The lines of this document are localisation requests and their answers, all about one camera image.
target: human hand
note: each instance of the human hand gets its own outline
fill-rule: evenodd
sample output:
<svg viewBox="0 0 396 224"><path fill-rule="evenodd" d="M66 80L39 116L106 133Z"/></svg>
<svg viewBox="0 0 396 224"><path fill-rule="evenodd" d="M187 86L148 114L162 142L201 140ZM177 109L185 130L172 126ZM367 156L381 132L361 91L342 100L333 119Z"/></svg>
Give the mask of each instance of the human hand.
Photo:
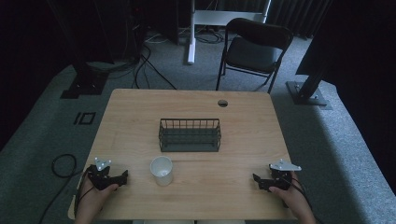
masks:
<svg viewBox="0 0 396 224"><path fill-rule="evenodd" d="M297 175L291 172L292 181L291 183L301 188L297 181ZM276 196L281 198L285 204L289 207L291 212L299 219L303 224L316 223L314 214L312 213L309 203L306 201L305 196L297 190L295 187L290 186L288 190L279 189L277 187L270 187L269 190Z"/></svg>
<svg viewBox="0 0 396 224"><path fill-rule="evenodd" d="M81 181L84 181L84 183L82 184L75 224L89 224L94 220L100 210L102 210L111 192L116 190L119 185L113 184L106 189L99 190L87 176Z"/></svg>

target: black wire basket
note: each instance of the black wire basket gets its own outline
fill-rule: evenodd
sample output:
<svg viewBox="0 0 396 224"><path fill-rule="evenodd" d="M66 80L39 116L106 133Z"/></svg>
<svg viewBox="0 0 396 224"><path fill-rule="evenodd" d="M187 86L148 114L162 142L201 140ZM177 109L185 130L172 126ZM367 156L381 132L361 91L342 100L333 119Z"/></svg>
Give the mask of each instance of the black wire basket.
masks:
<svg viewBox="0 0 396 224"><path fill-rule="evenodd" d="M162 152L219 151L219 119L161 119Z"/></svg>

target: table top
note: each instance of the table top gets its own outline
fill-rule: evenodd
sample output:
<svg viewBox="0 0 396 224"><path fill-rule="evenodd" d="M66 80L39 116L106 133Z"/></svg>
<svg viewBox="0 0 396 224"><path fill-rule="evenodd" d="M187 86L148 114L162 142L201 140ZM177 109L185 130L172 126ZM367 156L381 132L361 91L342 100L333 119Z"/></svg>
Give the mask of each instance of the table top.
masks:
<svg viewBox="0 0 396 224"><path fill-rule="evenodd" d="M219 100L228 105L219 106ZM161 152L159 126L164 118L219 119L219 152ZM173 182L166 187L156 184L149 169L161 155L174 164ZM129 170L128 184L111 195L101 219L293 218L252 178L271 178L268 164L290 161L267 93L114 90L86 167L96 157L112 160L110 176Z"/></svg>

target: plastic cup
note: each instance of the plastic cup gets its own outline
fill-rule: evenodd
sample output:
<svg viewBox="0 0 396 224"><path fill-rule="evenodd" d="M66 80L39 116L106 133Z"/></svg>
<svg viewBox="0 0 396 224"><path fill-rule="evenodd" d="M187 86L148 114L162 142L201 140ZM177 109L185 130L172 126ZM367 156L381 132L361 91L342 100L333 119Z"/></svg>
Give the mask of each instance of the plastic cup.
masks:
<svg viewBox="0 0 396 224"><path fill-rule="evenodd" d="M172 174L173 163L171 159L160 156L152 160L150 171L154 175L155 182L159 186L167 186L173 180Z"/></svg>

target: black cable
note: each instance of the black cable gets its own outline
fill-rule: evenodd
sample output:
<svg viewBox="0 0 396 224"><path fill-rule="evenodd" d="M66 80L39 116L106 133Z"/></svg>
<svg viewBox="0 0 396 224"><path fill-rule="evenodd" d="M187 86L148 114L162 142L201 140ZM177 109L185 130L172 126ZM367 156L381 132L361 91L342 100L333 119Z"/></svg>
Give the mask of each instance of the black cable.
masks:
<svg viewBox="0 0 396 224"><path fill-rule="evenodd" d="M216 38L216 40L208 40L205 38L201 38L199 37L200 35L213 35ZM195 39L206 44L218 44L224 41L224 36L219 32L211 31L207 33L196 34Z"/></svg>
<svg viewBox="0 0 396 224"><path fill-rule="evenodd" d="M151 50L146 45L143 45L143 46L148 49L148 58L149 58L151 56ZM139 74L140 69L142 68L143 65L145 65L146 62L147 62L147 60L143 60L143 62L139 65L139 67L134 72L134 82L132 83L131 89L134 88L134 84L136 84L136 87L138 89L140 89L139 84L137 83L137 75Z"/></svg>
<svg viewBox="0 0 396 224"><path fill-rule="evenodd" d="M177 88L176 88L166 77L164 77L163 74L161 74L160 71L158 71L157 68L155 68L155 66L149 61L149 57L151 56L151 49L150 49L149 47L147 47L146 45L143 45L143 47L145 47L145 48L148 50L148 57L146 58L145 56L143 56L143 54L140 55L140 57L143 59L143 62L139 65L139 67L137 68L137 70L136 70L136 72L135 72L135 74L134 74L134 82L132 83L132 88L134 87L134 84L135 84L136 87L137 87L138 89L140 89L140 88L139 88L139 85L138 85L138 83L137 83L137 75L138 75L140 69L143 67L143 65L145 65L146 63L148 63L148 64L150 65L150 67L151 67L152 69L154 69L154 71L155 71L163 80L165 80L174 90L177 90Z"/></svg>
<svg viewBox="0 0 396 224"><path fill-rule="evenodd" d="M303 194L304 198L306 199L306 202L308 203L309 207L310 207L311 210L312 210L312 204L311 204L311 202L309 202L308 197L306 196L305 190L304 190L304 189L300 189L300 188L297 187L295 184L290 183L289 180L283 178L282 176L280 177L280 179L282 179L282 180L285 181L286 183L290 184L290 185L293 186L295 189L297 189L301 194ZM297 183L299 183L300 186L303 186L297 179L293 178L293 180L297 181ZM321 223L321 224L324 223L324 222L323 222L320 218L318 218L314 213L312 213L312 214L314 215L314 218L315 218L319 223Z"/></svg>
<svg viewBox="0 0 396 224"><path fill-rule="evenodd" d="M157 68L154 67L154 65L149 61L149 59L146 59L146 62L151 66L152 69L154 69L154 71L155 71L160 77L163 78L163 80L165 80L169 85L171 85L172 88L173 88L174 90L177 90L177 88L176 88L166 77L164 77L163 74L161 74L161 73L157 70Z"/></svg>
<svg viewBox="0 0 396 224"><path fill-rule="evenodd" d="M151 89L151 87L149 85L148 74L146 73L146 65L145 65L145 68L143 69L143 74L145 75L146 83L148 84L148 89Z"/></svg>
<svg viewBox="0 0 396 224"><path fill-rule="evenodd" d="M60 175L60 174L58 174L58 173L55 171L55 164L56 164L56 161L59 160L60 158L63 158L63 157L70 157L70 158L73 159L73 163L74 163L74 164L73 164L73 169L72 169L72 171L70 172L69 175ZM52 170L52 172L53 172L56 176L58 176L58 177L60 177L60 178L67 178L67 180L66 180L66 182L64 183L64 185L62 186L62 188L58 191L58 193L52 198L52 200L51 200L51 201L49 202L49 204L47 205L46 209L44 210L43 214L41 215L40 220L38 221L39 224L43 222L43 219L44 219L45 215L47 214L48 210L50 209L50 207L52 206L53 202L55 202L55 200L58 198L58 196L61 194L61 192L64 190L64 188L65 188L65 187L67 186L67 184L70 182L71 178L72 178L73 176L75 176L75 175L81 174L82 171L79 171L79 172L76 172L76 173L75 173L76 168L77 168L77 159L76 159L76 157L75 157L74 155L72 155L72 154L63 154L63 155L60 155L60 156L56 157L55 159L53 159L52 165L51 165L51 170Z"/></svg>
<svg viewBox="0 0 396 224"><path fill-rule="evenodd" d="M136 64L136 61L134 59L129 59L124 64L120 64L120 65L113 66L113 67L108 67L108 68L95 67L95 66L90 65L90 64L89 64L89 67L91 68L91 70L93 72L114 73L114 72L130 71L131 68L133 68L135 64Z"/></svg>
<svg viewBox="0 0 396 224"><path fill-rule="evenodd" d="M126 76L128 76L129 74L131 74L133 71L134 71L134 69L131 69L131 70L129 70L128 72L126 72L125 74L122 74L122 75L120 75L120 76L118 76L118 77L108 77L107 79L119 79L119 78L122 78L122 77L126 77Z"/></svg>
<svg viewBox="0 0 396 224"><path fill-rule="evenodd" d="M78 205L79 205L79 201L81 201L81 199L88 193L90 192L93 188L89 189L87 192L84 193L84 195L81 197L81 191L83 189L84 183L85 183L85 176L88 173L88 169L86 169L84 171L84 174L82 175L81 180L79 181L79 185L78 185L78 190L77 190L77 194L75 197L75 207L74 207L74 213L75 216L77 215L77 210L78 210Z"/></svg>
<svg viewBox="0 0 396 224"><path fill-rule="evenodd" d="M85 197L85 195L87 195L91 190L93 190L95 187L90 188L89 190L87 190L87 192L85 192L80 198L79 200L81 201L82 198Z"/></svg>

